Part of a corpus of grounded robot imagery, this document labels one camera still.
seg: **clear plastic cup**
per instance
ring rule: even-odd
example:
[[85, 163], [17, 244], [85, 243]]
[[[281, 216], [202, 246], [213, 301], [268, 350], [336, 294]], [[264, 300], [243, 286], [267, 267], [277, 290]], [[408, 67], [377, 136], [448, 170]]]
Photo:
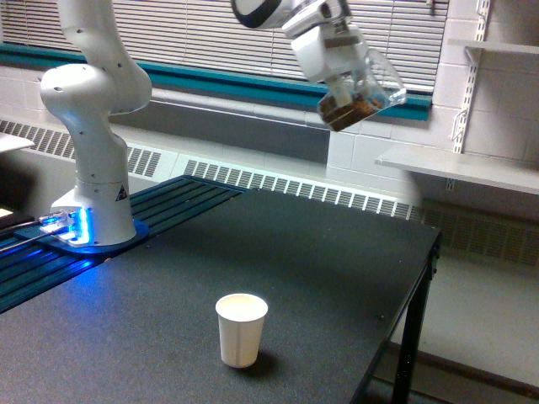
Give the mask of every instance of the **clear plastic cup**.
[[363, 70], [336, 77], [328, 86], [329, 93], [318, 103], [318, 113], [335, 131], [406, 102], [406, 88], [397, 71], [374, 49], [367, 52]]

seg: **blue led light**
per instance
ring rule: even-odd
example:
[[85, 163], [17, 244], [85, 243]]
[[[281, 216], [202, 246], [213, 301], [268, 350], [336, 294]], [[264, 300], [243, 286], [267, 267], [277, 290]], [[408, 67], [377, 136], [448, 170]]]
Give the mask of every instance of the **blue led light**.
[[88, 210], [81, 208], [78, 210], [78, 242], [86, 244], [90, 241], [90, 214]]

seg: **table leg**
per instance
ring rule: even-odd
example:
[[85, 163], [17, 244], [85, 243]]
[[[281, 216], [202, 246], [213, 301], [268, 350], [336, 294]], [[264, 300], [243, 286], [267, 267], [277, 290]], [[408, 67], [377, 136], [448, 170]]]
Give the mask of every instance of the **table leg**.
[[408, 305], [397, 375], [395, 376], [395, 386], [393, 387], [392, 404], [406, 403], [408, 401], [431, 276], [431, 264], [429, 264], [418, 288], [415, 290], [414, 297], [412, 297]]

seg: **white shelf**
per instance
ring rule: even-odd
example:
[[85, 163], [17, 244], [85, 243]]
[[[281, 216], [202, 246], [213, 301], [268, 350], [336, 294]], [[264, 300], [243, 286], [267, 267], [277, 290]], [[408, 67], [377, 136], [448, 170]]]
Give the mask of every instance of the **white shelf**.
[[29, 141], [28, 139], [24, 139], [23, 137], [0, 133], [0, 153], [24, 149], [25, 147], [30, 147], [33, 145], [33, 141]]
[[504, 44], [501, 42], [488, 42], [480, 40], [449, 40], [448, 44], [492, 52], [539, 55], [539, 46]]
[[539, 195], [539, 167], [495, 157], [401, 145], [379, 156], [376, 164]]

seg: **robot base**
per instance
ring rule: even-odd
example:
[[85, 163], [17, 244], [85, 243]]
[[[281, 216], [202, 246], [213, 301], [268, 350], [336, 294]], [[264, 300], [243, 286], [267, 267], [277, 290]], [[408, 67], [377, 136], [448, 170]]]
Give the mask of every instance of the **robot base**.
[[[120, 244], [114, 244], [110, 246], [87, 246], [87, 247], [72, 247], [65, 242], [54, 237], [44, 237], [41, 240], [36, 241], [38, 244], [45, 244], [49, 247], [55, 248], [57, 250], [62, 250], [69, 253], [70, 255], [77, 256], [88, 256], [88, 257], [114, 257], [126, 250], [130, 250], [138, 244], [143, 243], [148, 239], [150, 235], [150, 228], [148, 225], [142, 221], [134, 220], [136, 235], [126, 242], [121, 242]], [[39, 227], [30, 227], [28, 229], [23, 229], [21, 231], [15, 232], [16, 235], [23, 238], [31, 238], [38, 236], [41, 233]]]

